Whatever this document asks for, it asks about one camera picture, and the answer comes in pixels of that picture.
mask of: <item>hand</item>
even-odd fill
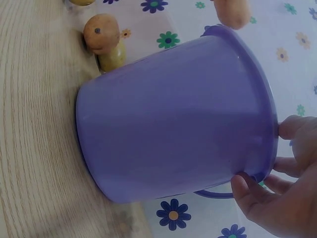
[[[294,158],[276,158],[274,170],[299,178],[295,183],[269,175],[265,185],[247,174],[231,180],[234,198],[246,217],[275,236],[317,237],[317,118],[290,116],[279,127],[293,140]]]

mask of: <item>purple cup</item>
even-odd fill
[[[119,203],[194,191],[231,198],[202,189],[242,171],[260,182],[278,143],[265,74],[221,25],[85,83],[76,122],[92,177]]]

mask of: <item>cup handle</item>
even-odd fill
[[[208,192],[206,190],[200,190],[200,191],[194,192],[194,194],[197,194],[197,195],[202,196],[202,197],[216,198],[216,199],[233,198],[232,192],[222,193],[222,192]]]

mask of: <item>floral tablecloth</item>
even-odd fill
[[[237,32],[266,73],[279,120],[292,114],[316,116],[317,0],[250,0],[250,4],[250,23]],[[196,39],[219,24],[210,0],[97,0],[97,11],[117,18],[127,63]],[[290,141],[280,140],[278,155],[292,156]],[[230,192],[231,187],[210,190]],[[155,238],[274,237],[247,221],[233,199],[191,193],[143,205]]]

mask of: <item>wooden table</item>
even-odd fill
[[[150,238],[139,203],[107,200],[77,143],[80,85],[99,74],[62,0],[0,0],[0,237]]]

